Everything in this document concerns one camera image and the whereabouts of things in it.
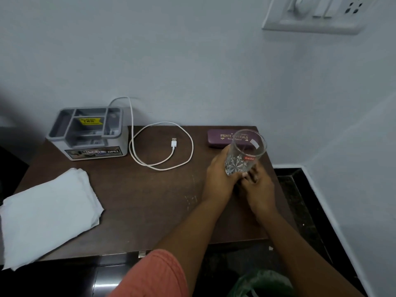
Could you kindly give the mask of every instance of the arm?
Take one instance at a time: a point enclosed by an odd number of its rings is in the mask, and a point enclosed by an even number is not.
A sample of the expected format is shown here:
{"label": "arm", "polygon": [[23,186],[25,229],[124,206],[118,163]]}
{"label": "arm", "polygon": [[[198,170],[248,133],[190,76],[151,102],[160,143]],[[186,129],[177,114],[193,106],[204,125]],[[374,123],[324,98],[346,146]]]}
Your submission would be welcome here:
{"label": "arm", "polygon": [[280,254],[301,297],[363,297],[283,219],[275,206],[274,184],[259,163],[242,180],[247,200]]}
{"label": "arm", "polygon": [[172,253],[183,268],[192,295],[201,262],[217,219],[227,205],[241,173],[227,176],[224,162],[229,146],[216,156],[207,169],[202,202],[154,249]]}

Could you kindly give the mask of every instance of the glass tumbler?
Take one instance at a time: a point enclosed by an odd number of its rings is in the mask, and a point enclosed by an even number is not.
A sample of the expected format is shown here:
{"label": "glass tumbler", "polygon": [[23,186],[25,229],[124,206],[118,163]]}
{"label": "glass tumbler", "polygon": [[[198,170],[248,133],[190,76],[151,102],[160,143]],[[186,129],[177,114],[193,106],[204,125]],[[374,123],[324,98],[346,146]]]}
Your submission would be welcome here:
{"label": "glass tumbler", "polygon": [[267,150],[267,143],[257,131],[238,130],[232,137],[232,143],[225,160],[225,172],[248,172]]}

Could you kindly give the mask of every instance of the hand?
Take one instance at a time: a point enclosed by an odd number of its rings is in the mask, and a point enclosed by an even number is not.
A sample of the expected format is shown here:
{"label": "hand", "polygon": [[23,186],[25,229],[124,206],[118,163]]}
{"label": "hand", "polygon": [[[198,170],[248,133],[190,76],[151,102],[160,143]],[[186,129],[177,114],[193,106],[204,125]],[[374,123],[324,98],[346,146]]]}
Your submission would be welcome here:
{"label": "hand", "polygon": [[230,145],[216,155],[206,170],[206,181],[202,200],[215,200],[225,206],[232,193],[235,183],[242,178],[242,173],[237,172],[228,176],[225,173],[225,159]]}
{"label": "hand", "polygon": [[274,183],[260,162],[244,173],[242,186],[247,192],[247,201],[257,218],[276,213]]}

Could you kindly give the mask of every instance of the white charging cable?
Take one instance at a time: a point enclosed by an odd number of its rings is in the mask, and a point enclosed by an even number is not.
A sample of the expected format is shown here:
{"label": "white charging cable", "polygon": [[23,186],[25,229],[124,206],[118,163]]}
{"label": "white charging cable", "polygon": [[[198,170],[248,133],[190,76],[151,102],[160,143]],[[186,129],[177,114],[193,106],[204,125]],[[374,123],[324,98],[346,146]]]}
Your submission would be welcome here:
{"label": "white charging cable", "polygon": [[[153,123],[153,124],[150,124],[150,125],[147,125],[147,126],[143,127],[143,128],[140,129],[135,135],[133,135],[133,110],[132,110],[131,98],[129,98],[129,97],[117,97],[117,98],[114,98],[113,100],[111,100],[109,106],[110,106],[115,100],[118,100],[118,99],[128,99],[128,100],[129,100],[129,106],[130,106],[130,108],[131,108],[131,121],[132,121],[132,126],[131,126],[131,140],[129,141],[128,149],[129,149],[129,154],[132,156],[132,158],[133,158],[138,164],[143,165],[143,166],[145,166],[145,167],[149,167],[149,168],[154,169],[154,170],[157,170],[157,171],[167,171],[167,170],[171,170],[171,169],[180,167],[181,165],[185,165],[186,163],[188,163],[188,162],[191,160],[192,154],[194,153],[194,142],[192,141],[191,135],[190,135],[187,131],[185,131],[180,125],[177,125],[176,123],[173,123],[173,122],[158,122],[158,123]],[[150,126],[153,126],[153,125],[158,125],[158,124],[173,124],[173,125],[176,125],[177,127],[179,127],[181,130],[183,130],[183,131],[189,136],[189,138],[190,138],[190,140],[191,140],[191,155],[190,155],[190,158],[189,158],[187,161],[183,162],[183,163],[180,164],[180,165],[175,165],[174,167],[170,167],[170,168],[166,168],[166,169],[154,168],[155,165],[162,164],[162,163],[166,162],[168,159],[171,158],[171,156],[172,156],[173,153],[175,152],[175,148],[176,148],[176,145],[177,145],[176,139],[172,139],[172,141],[171,141],[171,147],[172,147],[171,155],[169,155],[166,159],[164,159],[164,160],[161,161],[161,162],[158,162],[158,163],[152,164],[152,165],[148,165],[148,164],[145,164],[145,163],[136,155],[135,143],[134,143],[135,137],[136,137],[139,133],[141,133],[141,131],[142,131],[143,129],[145,129],[145,128],[147,128],[147,127],[150,127]]]}

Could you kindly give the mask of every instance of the person's left hand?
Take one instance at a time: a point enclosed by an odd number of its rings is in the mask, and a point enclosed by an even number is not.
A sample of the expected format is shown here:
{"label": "person's left hand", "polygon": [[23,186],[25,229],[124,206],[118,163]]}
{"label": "person's left hand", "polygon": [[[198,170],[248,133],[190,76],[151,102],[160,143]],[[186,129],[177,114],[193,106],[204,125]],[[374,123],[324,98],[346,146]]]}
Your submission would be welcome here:
{"label": "person's left hand", "polygon": [[206,170],[206,181],[202,200],[215,200],[225,206],[232,193],[235,183],[242,178],[242,172],[228,176],[225,173],[225,159],[230,145],[225,147],[219,155],[216,155]]}

